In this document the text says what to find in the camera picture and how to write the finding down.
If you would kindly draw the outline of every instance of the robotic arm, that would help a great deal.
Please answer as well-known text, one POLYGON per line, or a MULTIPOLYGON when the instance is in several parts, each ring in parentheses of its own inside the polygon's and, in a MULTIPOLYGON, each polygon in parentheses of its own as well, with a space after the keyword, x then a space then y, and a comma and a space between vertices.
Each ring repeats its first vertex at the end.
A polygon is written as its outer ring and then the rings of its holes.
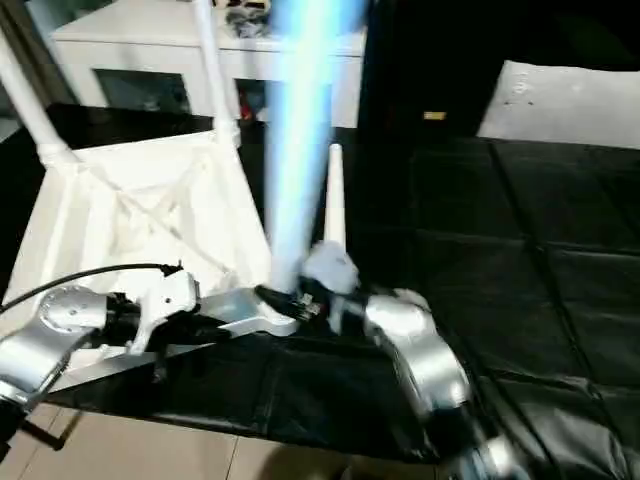
POLYGON ((453 459, 460 478, 502 479, 519 471, 509 442, 474 411, 465 371, 426 302, 410 292, 368 294, 357 284, 356 267, 328 242, 304 263, 295 294, 256 287, 201 299, 184 270, 166 276, 137 304, 78 286, 52 290, 25 327, 0 341, 4 453, 71 354, 87 344, 126 346, 139 355, 169 342, 206 344, 258 330, 286 335, 292 321, 326 321, 336 334, 357 331, 389 355, 427 441, 441 458, 453 459))

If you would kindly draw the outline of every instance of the black tarp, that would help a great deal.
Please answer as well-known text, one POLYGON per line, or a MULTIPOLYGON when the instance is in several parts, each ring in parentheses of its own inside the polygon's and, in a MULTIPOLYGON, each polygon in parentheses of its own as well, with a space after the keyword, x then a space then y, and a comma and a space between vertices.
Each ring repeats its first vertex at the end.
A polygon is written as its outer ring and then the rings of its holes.
MULTIPOLYGON (((53 114, 74 147, 210 125, 81 108, 53 114)), ((261 135, 245 129, 240 151, 260 208, 261 135)), ((481 376, 481 399, 505 419, 536 477, 562 478, 509 400, 531 420, 564 478, 638 475, 640 152, 482 139, 367 149, 354 146, 350 132, 338 137, 349 251, 363 278, 425 295, 469 367, 478 361, 464 344, 473 347, 508 394, 481 376)), ((33 146, 22 135, 0 145, 0 155, 33 158, 33 146)), ((20 168, 39 169, 27 164, 20 168)), ((164 385, 152 384, 151 373, 138 368, 49 401, 432 460, 389 361, 365 343, 307 330, 282 339, 253 335, 172 359, 164 385)))

